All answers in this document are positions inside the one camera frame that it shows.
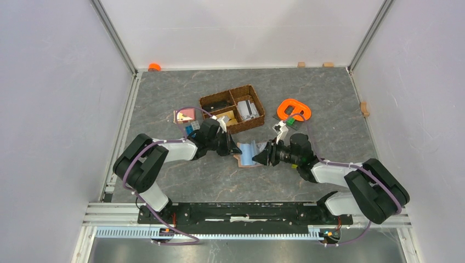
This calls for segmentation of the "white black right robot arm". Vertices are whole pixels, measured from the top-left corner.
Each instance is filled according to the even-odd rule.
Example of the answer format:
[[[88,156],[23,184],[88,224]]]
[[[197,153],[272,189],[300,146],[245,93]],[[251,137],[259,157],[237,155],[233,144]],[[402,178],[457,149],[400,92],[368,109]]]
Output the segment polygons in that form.
[[[345,187],[348,193],[336,192],[322,199],[317,218],[332,223],[340,215],[362,214],[375,224],[384,223],[400,214],[410,195],[392,173],[376,158],[363,163],[340,163],[320,158],[310,139],[302,133],[293,134],[286,146],[277,138],[269,140],[253,161],[266,166],[281,162],[294,164],[305,181]]]

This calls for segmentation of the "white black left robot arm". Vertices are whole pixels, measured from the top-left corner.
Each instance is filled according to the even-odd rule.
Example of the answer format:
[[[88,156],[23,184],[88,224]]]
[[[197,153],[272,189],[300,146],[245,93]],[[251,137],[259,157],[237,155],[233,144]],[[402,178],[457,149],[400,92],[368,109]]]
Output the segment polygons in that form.
[[[166,223],[172,217],[171,200],[156,183],[162,166],[168,162],[197,160],[208,151],[222,157],[242,153],[227,130],[225,117],[205,119],[187,138],[162,140],[139,134],[118,157],[112,171],[126,189],[151,207],[151,216],[157,222]]]

